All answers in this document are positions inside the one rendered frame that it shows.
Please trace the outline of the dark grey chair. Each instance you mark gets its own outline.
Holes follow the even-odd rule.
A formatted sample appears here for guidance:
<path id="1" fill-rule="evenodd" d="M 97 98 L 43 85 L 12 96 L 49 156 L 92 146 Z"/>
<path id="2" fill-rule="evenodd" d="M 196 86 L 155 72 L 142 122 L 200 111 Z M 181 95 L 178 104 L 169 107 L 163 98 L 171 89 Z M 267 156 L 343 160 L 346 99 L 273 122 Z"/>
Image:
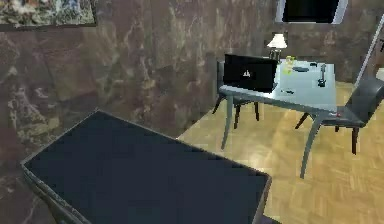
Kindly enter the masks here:
<path id="1" fill-rule="evenodd" d="M 334 126 L 338 132 L 340 127 L 352 129 L 352 153 L 356 153 L 359 130 L 364 128 L 381 101 L 384 99 L 384 81 L 376 77 L 363 78 L 352 92 L 344 106 L 338 106 L 335 113 L 305 112 L 296 124 L 298 129 L 310 116 L 315 123 L 315 132 L 321 125 Z"/>
<path id="2" fill-rule="evenodd" d="M 217 74 L 217 84 L 216 88 L 220 89 L 220 87 L 224 84 L 223 77 L 224 77 L 224 62 L 223 61 L 217 61 L 216 62 L 216 74 Z M 216 113 L 221 101 L 225 98 L 225 95 L 218 92 L 218 97 L 215 103 L 215 107 L 213 109 L 213 114 Z M 234 121 L 234 128 L 238 127 L 239 117 L 240 117 L 240 111 L 241 107 L 243 105 L 249 104 L 249 101 L 243 100 L 239 97 L 235 97 L 233 99 L 233 105 L 235 108 L 235 121 Z M 260 113 L 259 113 L 259 104 L 257 102 L 254 102 L 254 112 L 255 112 L 255 118 L 256 120 L 260 119 Z"/>

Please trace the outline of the black laptop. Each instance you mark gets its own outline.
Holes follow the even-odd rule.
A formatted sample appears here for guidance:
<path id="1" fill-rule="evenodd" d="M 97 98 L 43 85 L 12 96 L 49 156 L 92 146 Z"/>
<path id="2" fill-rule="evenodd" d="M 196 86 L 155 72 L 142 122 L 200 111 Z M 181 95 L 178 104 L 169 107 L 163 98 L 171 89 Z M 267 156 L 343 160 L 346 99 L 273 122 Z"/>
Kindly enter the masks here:
<path id="1" fill-rule="evenodd" d="M 226 54 L 223 83 L 228 86 L 271 93 L 276 86 L 278 61 L 270 58 Z"/>

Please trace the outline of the dark blue topped table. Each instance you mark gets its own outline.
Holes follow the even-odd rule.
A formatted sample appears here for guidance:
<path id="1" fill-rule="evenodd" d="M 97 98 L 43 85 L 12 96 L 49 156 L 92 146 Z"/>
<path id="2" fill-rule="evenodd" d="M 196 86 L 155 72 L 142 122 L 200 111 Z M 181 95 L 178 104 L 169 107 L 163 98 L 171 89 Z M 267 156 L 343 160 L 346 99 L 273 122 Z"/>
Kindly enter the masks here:
<path id="1" fill-rule="evenodd" d="M 57 224 L 261 224 L 272 182 L 101 110 L 21 168 Z"/>

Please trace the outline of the yellow green glass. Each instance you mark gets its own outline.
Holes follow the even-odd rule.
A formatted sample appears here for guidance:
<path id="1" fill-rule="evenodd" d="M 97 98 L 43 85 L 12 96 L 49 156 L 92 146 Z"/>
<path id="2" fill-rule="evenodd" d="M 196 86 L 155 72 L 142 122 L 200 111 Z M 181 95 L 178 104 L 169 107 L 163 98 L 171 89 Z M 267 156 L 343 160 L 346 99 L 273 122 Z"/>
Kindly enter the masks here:
<path id="1" fill-rule="evenodd" d="M 294 56 L 287 56 L 285 59 L 285 67 L 284 67 L 284 73 L 290 74 L 293 70 L 295 57 Z"/>

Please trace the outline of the white shade table lamp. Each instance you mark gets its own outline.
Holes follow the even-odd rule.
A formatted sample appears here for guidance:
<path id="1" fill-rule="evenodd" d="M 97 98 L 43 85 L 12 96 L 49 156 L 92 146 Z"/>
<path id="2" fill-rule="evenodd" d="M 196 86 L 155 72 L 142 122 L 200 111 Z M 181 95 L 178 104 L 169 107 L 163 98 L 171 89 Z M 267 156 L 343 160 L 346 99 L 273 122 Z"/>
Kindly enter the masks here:
<path id="1" fill-rule="evenodd" d="M 272 40 L 267 44 L 267 47 L 270 49 L 269 58 L 279 61 L 281 51 L 287 47 L 284 35 L 276 33 Z"/>

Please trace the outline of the pale grey desk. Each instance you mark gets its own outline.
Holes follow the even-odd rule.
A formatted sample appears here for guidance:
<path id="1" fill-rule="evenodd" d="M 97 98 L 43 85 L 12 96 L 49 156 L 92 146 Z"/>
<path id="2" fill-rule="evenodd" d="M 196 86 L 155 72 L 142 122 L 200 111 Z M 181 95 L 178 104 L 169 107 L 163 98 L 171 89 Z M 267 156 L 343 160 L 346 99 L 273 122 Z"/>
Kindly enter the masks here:
<path id="1" fill-rule="evenodd" d="M 251 102 L 260 102 L 300 112 L 335 113 L 337 111 L 333 64 L 319 63 L 317 68 L 311 68 L 308 72 L 292 72 L 290 75 L 283 73 L 282 66 L 284 64 L 285 62 L 282 62 L 276 71 L 278 83 L 271 93 L 262 93 L 228 85 L 223 85 L 219 89 L 219 92 L 224 94 L 227 100 L 227 117 L 221 149 L 224 149 L 226 146 L 229 130 L 231 128 L 233 99 L 235 97 L 240 97 L 241 99 L 249 100 Z M 325 87 L 318 86 L 318 79 L 321 75 L 320 68 L 322 64 L 326 64 Z M 294 94 L 283 93 L 281 92 L 281 89 L 293 90 Z M 303 153 L 300 170 L 301 178 L 304 178 L 305 176 L 307 161 L 316 134 L 315 123 L 313 121 Z"/>

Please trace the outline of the black upright small object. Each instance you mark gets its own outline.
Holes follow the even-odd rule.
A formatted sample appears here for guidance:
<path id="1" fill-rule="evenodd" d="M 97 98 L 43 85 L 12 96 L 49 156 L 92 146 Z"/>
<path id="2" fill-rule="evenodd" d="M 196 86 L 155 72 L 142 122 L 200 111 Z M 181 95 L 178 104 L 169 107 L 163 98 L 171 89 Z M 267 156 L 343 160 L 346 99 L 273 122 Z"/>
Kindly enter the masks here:
<path id="1" fill-rule="evenodd" d="M 326 64 L 322 64 L 321 68 L 320 68 L 321 75 L 320 75 L 320 78 L 318 79 L 318 86 L 319 87 L 325 87 L 325 83 L 326 83 L 325 70 L 326 70 Z"/>

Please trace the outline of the framed mottled wall picture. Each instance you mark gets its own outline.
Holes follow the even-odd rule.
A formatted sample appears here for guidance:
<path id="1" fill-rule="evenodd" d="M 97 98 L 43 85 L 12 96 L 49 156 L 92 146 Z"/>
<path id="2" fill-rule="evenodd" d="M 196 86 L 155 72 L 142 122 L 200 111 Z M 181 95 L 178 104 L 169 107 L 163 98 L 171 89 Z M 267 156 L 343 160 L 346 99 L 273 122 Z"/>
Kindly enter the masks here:
<path id="1" fill-rule="evenodd" d="M 95 26 L 97 0 L 0 0 L 0 32 Z"/>

